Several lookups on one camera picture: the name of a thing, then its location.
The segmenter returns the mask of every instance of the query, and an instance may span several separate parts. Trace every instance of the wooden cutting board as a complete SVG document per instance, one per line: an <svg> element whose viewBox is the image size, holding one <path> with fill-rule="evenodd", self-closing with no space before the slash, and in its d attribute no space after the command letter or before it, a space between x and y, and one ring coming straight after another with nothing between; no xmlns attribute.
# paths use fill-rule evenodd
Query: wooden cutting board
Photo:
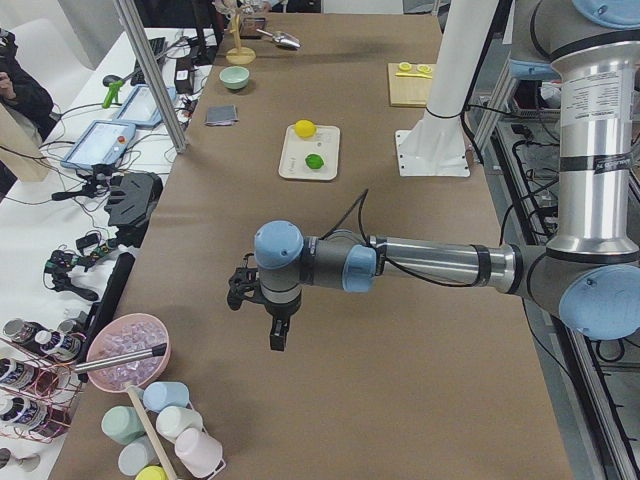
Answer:
<svg viewBox="0 0 640 480"><path fill-rule="evenodd" d="M426 107L431 91L432 79L396 77L398 63L387 64L389 78L389 103L392 107Z"/></svg>

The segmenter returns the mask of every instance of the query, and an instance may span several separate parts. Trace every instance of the silver arm segment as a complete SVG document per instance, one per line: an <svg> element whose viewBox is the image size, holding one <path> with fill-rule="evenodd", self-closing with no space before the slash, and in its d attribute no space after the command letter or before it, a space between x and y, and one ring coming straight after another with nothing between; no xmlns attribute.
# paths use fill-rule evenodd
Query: silver arm segment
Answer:
<svg viewBox="0 0 640 480"><path fill-rule="evenodd" d="M511 245L487 248L393 237L371 237L370 243L382 259L380 273L413 273L440 283L495 287L502 293L510 291L516 280L519 249Z"/></svg>

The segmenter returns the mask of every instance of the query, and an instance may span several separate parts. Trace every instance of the cup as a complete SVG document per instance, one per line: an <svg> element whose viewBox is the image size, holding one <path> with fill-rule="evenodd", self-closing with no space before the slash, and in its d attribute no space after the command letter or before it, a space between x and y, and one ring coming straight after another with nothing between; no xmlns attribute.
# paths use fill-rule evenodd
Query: cup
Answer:
<svg viewBox="0 0 640 480"><path fill-rule="evenodd" d="M186 407L189 404L189 389L182 382L153 382L145 388L142 402L156 413L170 406Z"/></svg>
<svg viewBox="0 0 640 480"><path fill-rule="evenodd" d="M129 477L135 477L144 467L156 463L159 463L158 455L146 435L124 447L118 457L118 468Z"/></svg>
<svg viewBox="0 0 640 480"><path fill-rule="evenodd" d="M167 472L162 467L145 467L138 475L136 480L168 480Z"/></svg>
<svg viewBox="0 0 640 480"><path fill-rule="evenodd" d="M196 478L211 478L226 466L222 459L222 444L197 428L187 428L178 435L175 452Z"/></svg>
<svg viewBox="0 0 640 480"><path fill-rule="evenodd" d="M176 443L178 435L192 427L198 430L204 428L202 415L188 408L167 407L156 419L156 430L171 443Z"/></svg>
<svg viewBox="0 0 640 480"><path fill-rule="evenodd" d="M133 407L113 407L102 417L102 431L120 445L144 435L144 426Z"/></svg>

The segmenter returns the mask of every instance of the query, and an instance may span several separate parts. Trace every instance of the white cup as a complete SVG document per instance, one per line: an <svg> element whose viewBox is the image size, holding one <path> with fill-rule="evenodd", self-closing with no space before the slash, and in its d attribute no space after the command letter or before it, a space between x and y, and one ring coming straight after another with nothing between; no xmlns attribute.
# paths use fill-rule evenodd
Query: white cup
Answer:
<svg viewBox="0 0 640 480"><path fill-rule="evenodd" d="M226 466L222 444L197 428L187 428L178 436L175 452L196 478L214 477Z"/></svg>
<svg viewBox="0 0 640 480"><path fill-rule="evenodd" d="M156 430L171 443L176 443L178 435L192 427L198 430L204 428L202 415L188 408L166 407L156 419Z"/></svg>
<svg viewBox="0 0 640 480"><path fill-rule="evenodd" d="M136 438L120 452L118 468L123 475L135 477L147 465L159 463L151 440L146 435Z"/></svg>

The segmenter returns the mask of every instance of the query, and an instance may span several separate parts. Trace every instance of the mint green cup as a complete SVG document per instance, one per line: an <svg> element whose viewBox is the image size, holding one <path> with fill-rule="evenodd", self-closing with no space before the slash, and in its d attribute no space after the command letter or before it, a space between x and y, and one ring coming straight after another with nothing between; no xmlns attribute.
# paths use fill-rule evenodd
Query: mint green cup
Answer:
<svg viewBox="0 0 640 480"><path fill-rule="evenodd" d="M113 407L102 417L102 431L114 442L128 445L145 434L144 426L133 407Z"/></svg>

